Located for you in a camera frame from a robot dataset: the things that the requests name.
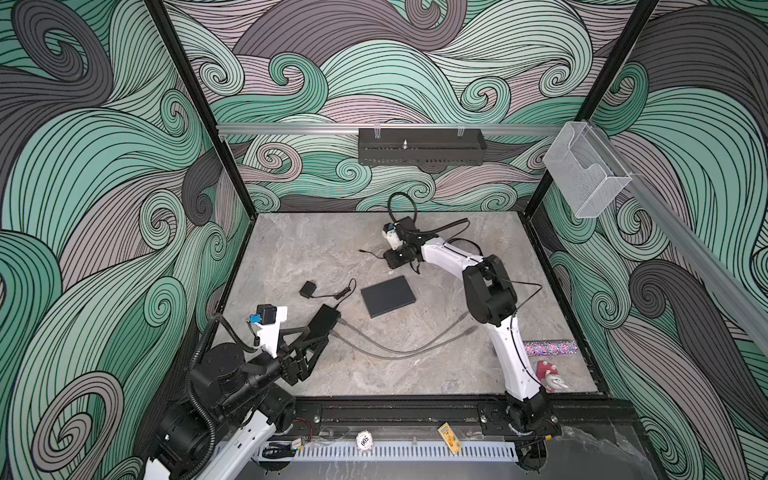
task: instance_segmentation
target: gray cable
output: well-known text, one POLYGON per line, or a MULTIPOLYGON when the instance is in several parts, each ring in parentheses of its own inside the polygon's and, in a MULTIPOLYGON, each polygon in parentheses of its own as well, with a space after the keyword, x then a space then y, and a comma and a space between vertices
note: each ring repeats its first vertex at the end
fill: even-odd
POLYGON ((380 349, 385 350, 385 351, 387 351, 389 353, 395 353, 395 354, 399 355, 399 354, 408 354, 408 353, 421 352, 422 350, 424 350, 428 346, 432 345, 434 342, 437 342, 440 339, 441 336, 443 336, 446 333, 448 333, 453 327, 455 327, 459 322, 461 322, 464 319, 464 317, 466 317, 468 314, 469 314, 469 312, 464 312, 458 318, 458 320, 456 320, 454 323, 452 323, 451 326, 449 326, 447 329, 443 330, 442 333, 437 335, 435 338, 429 340, 427 343, 425 343, 424 345, 420 346, 419 348, 413 349, 413 350, 394 350, 394 349, 390 349, 389 347, 386 347, 386 346, 382 345, 381 343, 376 342, 374 339, 372 339, 371 337, 367 336, 365 333, 361 332, 356 327, 350 325, 349 322, 347 322, 343 318, 339 318, 337 320, 337 322, 341 323, 344 326, 348 326, 350 329, 354 330, 356 333, 359 333, 362 338, 368 340, 373 345, 378 346, 380 349))
POLYGON ((478 329, 477 325, 470 326, 467 330, 464 331, 464 333, 459 333, 457 336, 455 336, 455 337, 453 337, 451 339, 447 339, 445 342, 440 342, 437 345, 430 346, 427 349, 419 350, 416 353, 411 353, 410 355, 404 355, 404 356, 381 356, 381 355, 376 355, 375 353, 367 352, 367 351, 361 349, 360 347, 353 345, 352 342, 350 342, 349 340, 345 339, 344 337, 342 337, 341 335, 336 333, 334 330, 331 330, 330 335, 331 336, 335 336, 337 339, 339 339, 342 342, 346 343, 347 345, 351 346, 353 349, 357 350, 358 352, 362 353, 363 355, 372 356, 375 359, 382 359, 382 360, 404 360, 404 359, 409 359, 409 358, 411 358, 413 356, 421 355, 422 353, 427 353, 429 350, 438 349, 441 346, 448 345, 450 342, 453 342, 454 340, 458 340, 458 339, 462 338, 463 336, 467 336, 467 335, 469 335, 470 333, 474 332, 477 329, 478 329))

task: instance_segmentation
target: black metal frame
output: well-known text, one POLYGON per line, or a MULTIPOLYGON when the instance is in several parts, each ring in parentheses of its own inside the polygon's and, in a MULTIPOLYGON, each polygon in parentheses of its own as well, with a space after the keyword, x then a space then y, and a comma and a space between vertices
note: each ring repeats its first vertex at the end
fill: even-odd
MULTIPOLYGON (((656 4, 659 0, 639 0, 637 6, 632 11, 627 24, 624 26, 624 30, 614 41, 614 47, 611 53, 608 54, 608 59, 600 70, 597 79, 595 79, 592 88, 590 89, 587 97, 584 99, 584 103, 581 104, 574 121, 585 121, 592 118, 592 115, 598 109, 598 105, 608 92, 608 88, 614 83, 616 75, 619 74, 624 63, 627 61, 629 54, 634 48, 634 43, 643 31, 645 24, 648 22, 651 14, 653 14, 656 4)), ((552 185, 552 176, 549 171, 544 172, 544 176, 538 183, 536 190, 534 191, 531 199, 528 201, 528 205, 525 206, 525 216, 527 218, 533 217, 533 214, 541 205, 541 201, 544 200, 544 195, 549 191, 549 187, 552 185)))
POLYGON ((568 302, 568 298, 565 296, 565 292, 560 286, 560 282, 558 282, 558 279, 554 275, 552 265, 549 263, 547 254, 544 252, 544 247, 541 245, 538 234, 536 233, 536 230, 531 223, 532 219, 526 218, 525 214, 522 212, 518 212, 518 215, 520 217, 520 223, 523 224, 525 233, 528 235, 528 239, 531 241, 533 250, 536 252, 536 257, 538 257, 538 261, 541 264, 541 269, 544 271, 544 275, 547 277, 549 286, 552 288, 552 293, 554 294, 554 297, 560 306, 560 310, 563 312, 565 322, 568 324, 568 328, 570 328, 571 332, 574 334, 576 345, 578 345, 579 352, 584 358, 584 363, 587 364, 589 373, 592 375, 592 380, 594 381, 595 386, 597 386, 598 391, 601 394, 608 395, 610 392, 608 389, 608 384, 605 381, 605 377, 603 376, 602 371, 600 371, 598 362, 594 359, 592 348, 589 346, 587 337, 584 336, 584 330, 581 329, 581 325, 579 325, 578 320, 576 320, 576 315, 574 315, 571 304, 568 302))
MULTIPOLYGON (((227 303, 232 285, 240 268, 245 249, 249 243, 250 235, 255 227, 258 213, 250 199, 245 183, 237 171, 237 163, 231 150, 219 137, 217 123, 210 105, 207 103, 202 88, 192 70, 191 63, 181 45, 180 39, 171 23, 170 16, 162 0, 144 0, 157 30, 168 50, 171 60, 176 65, 178 73, 189 92, 190 99, 200 119, 210 136, 219 158, 227 170, 243 207, 246 209, 250 223, 240 245, 232 272, 230 273, 224 291, 217 304, 217 312, 223 312, 227 303)), ((627 56, 634 46, 642 28, 649 19, 658 0, 640 0, 633 11, 629 22, 625 26, 619 38, 614 44, 614 49, 598 75, 587 98, 581 106, 575 120, 585 120, 591 117, 597 109, 603 95, 611 86, 614 78, 623 66, 627 56)), ((525 212, 518 212, 523 227, 531 244, 541 262, 547 280, 555 294, 568 326, 574 334, 576 342, 581 350, 584 361, 587 363, 595 385, 600 392, 594 394, 570 394, 559 393, 549 396, 553 413, 557 416, 560 425, 578 427, 587 423, 604 423, 613 425, 624 423, 632 425, 637 437, 640 439, 647 458, 654 467, 658 478, 667 478, 667 474, 656 456, 650 439, 647 437, 637 413, 630 402, 611 399, 607 396, 607 383, 601 371, 594 361, 590 346, 584 337, 584 333, 576 320, 570 304, 560 287, 548 258, 545 255, 538 235, 531 225, 531 219, 541 204, 544 195, 551 185, 552 178, 545 172, 536 191, 528 202, 525 212)), ((473 427, 483 429, 486 422, 481 421, 483 407, 493 402, 504 402, 504 396, 495 395, 466 395, 466 396, 338 396, 338 397, 298 397, 296 399, 296 414, 309 416, 313 428, 319 428, 323 424, 336 426, 439 426, 448 421, 452 427, 473 427)), ((303 422, 295 424, 296 428, 308 429, 303 422)))
MULTIPOLYGON (((447 422, 455 432, 482 431, 485 435, 504 437, 505 441, 526 443, 525 437, 488 432, 491 422, 484 415, 487 407, 504 401, 501 395, 299 396, 295 413, 307 423, 295 422, 295 430, 290 430, 290 435, 275 435, 272 439, 309 435, 310 425, 315 436, 334 439, 349 438, 350 432, 362 429, 426 427, 436 430, 447 422)), ((614 434, 615 425, 631 427, 656 476, 667 478, 631 402, 600 395, 562 393, 550 396, 550 408, 552 420, 560 427, 592 433, 596 425, 608 425, 611 431, 603 430, 608 435, 614 434)))
POLYGON ((232 151, 219 137, 214 113, 210 109, 208 101, 205 99, 205 94, 203 93, 203 88, 200 86, 200 82, 198 82, 197 77, 195 77, 194 71, 192 70, 192 64, 187 57, 187 53, 184 51, 184 47, 181 44, 181 40, 176 33, 173 23, 171 23, 165 4, 162 0, 144 0, 144 3, 147 6, 147 10, 149 10, 155 27, 157 27, 157 31, 160 33, 160 37, 163 39, 163 43, 165 44, 170 59, 176 66, 179 77, 181 77, 181 81, 184 83, 184 87, 189 93, 192 105, 195 107, 197 114, 200 116, 200 120, 203 122, 203 126, 219 156, 219 160, 221 160, 224 169, 227 171, 227 175, 234 186, 235 192, 248 214, 248 228, 243 237, 243 242, 240 244, 240 249, 237 252, 237 258, 232 267, 232 272, 227 278, 227 283, 224 285, 224 291, 221 294, 221 298, 219 298, 219 303, 216 305, 216 311, 222 313, 224 307, 227 305, 227 300, 232 291, 232 285, 234 285, 237 271, 240 269, 240 262, 242 261, 245 249, 248 246, 253 227, 256 225, 258 213, 253 205, 253 201, 250 199, 245 182, 243 182, 243 178, 237 171, 237 162, 235 162, 235 159, 232 156, 232 151))

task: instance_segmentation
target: red wire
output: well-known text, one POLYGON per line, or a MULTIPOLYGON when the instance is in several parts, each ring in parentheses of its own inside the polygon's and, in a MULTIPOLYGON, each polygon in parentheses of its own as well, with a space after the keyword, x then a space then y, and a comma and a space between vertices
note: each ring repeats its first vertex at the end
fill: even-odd
POLYGON ((306 426, 308 426, 310 428, 310 437, 307 439, 307 442, 311 442, 312 441, 312 434, 314 433, 314 430, 312 430, 312 424, 310 423, 310 421, 307 420, 307 419, 302 419, 301 417, 296 417, 296 420, 301 420, 302 422, 306 422, 306 426))

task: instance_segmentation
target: wave pattern wallpaper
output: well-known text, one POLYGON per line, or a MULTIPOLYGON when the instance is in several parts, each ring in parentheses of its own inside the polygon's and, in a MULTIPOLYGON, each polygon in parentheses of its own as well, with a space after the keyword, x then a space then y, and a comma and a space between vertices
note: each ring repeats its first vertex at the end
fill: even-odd
MULTIPOLYGON (((220 123, 317 124, 573 120, 634 4, 166 0, 220 123)), ((228 140, 261 211, 381 210, 398 190, 420 210, 520 210, 551 142, 489 137, 482 166, 420 170, 360 166, 356 137, 228 140)))
POLYGON ((142 0, 0 2, 3 478, 136 478, 248 218, 142 0))
MULTIPOLYGON (((768 2, 665 12, 594 120, 768 310, 768 2)), ((768 475, 768 360, 629 194, 577 220, 556 187, 535 226, 611 392, 671 478, 768 475)))

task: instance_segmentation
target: black power adapter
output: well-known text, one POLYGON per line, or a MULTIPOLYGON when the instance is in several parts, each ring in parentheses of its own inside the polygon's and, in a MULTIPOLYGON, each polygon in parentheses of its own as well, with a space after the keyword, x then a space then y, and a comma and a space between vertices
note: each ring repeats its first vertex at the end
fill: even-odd
POLYGON ((317 290, 317 285, 312 282, 306 282, 304 283, 304 286, 301 287, 301 290, 299 290, 299 295, 304 298, 312 298, 312 294, 315 293, 315 290, 317 290))

